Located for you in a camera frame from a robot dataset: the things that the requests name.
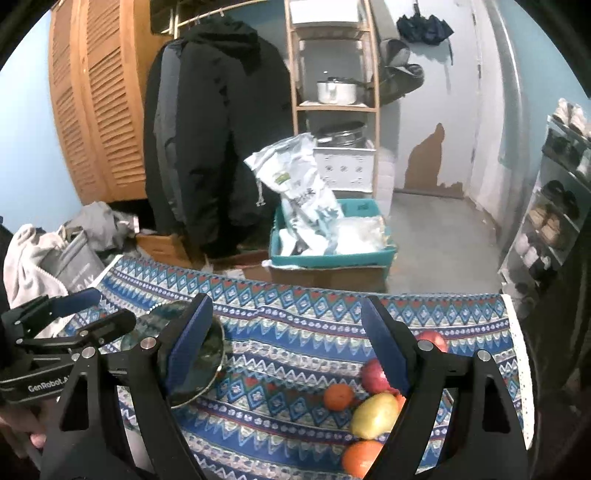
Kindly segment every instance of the round glass plate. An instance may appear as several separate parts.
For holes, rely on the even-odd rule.
[[[129,350],[143,338],[158,337],[171,320],[179,318],[189,306],[185,300],[161,303],[138,318],[135,328],[121,339],[121,350]],[[205,393],[222,369],[224,357],[224,332],[219,318],[214,315],[199,353],[193,358],[185,381],[180,387],[168,393],[172,408],[181,407]]]

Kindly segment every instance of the floor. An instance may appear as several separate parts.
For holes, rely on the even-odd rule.
[[[389,225],[398,245],[388,290],[498,293],[499,248],[492,222],[465,200],[394,193]]]

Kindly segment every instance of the closet door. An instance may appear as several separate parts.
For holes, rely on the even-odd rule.
[[[65,0],[51,13],[49,84],[57,136],[82,203],[110,201],[97,164],[82,101],[77,55],[79,0]]]
[[[149,2],[79,1],[82,90],[96,161],[115,200],[146,198],[133,10]]]

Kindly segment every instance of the orange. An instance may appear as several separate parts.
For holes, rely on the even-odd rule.
[[[354,396],[353,390],[348,385],[342,383],[331,385],[324,391],[324,406],[332,411],[342,411],[351,404]]]
[[[349,475],[363,478],[374,464],[382,450],[382,444],[375,440],[363,440],[347,448],[341,458],[343,469]]]
[[[396,400],[398,401],[398,411],[401,412],[402,407],[406,403],[406,397],[404,397],[403,395],[396,395]]]

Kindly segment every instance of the blue patterned fabric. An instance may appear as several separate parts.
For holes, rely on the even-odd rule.
[[[367,397],[359,372],[375,354],[360,323],[363,294],[234,280],[126,257],[98,289],[105,298],[100,306],[75,316],[64,335],[119,308],[141,315],[162,301],[198,292],[212,297],[226,333],[225,368],[204,397],[174,410],[202,468],[243,480],[350,478],[340,457],[356,440],[348,432],[352,410],[327,411],[322,394],[328,385],[346,382],[356,404]],[[522,422],[517,359],[500,295],[380,298],[415,335],[440,332],[450,352],[488,350]],[[131,398],[120,393],[126,427],[138,430]],[[420,471],[436,464],[451,409],[444,392]]]

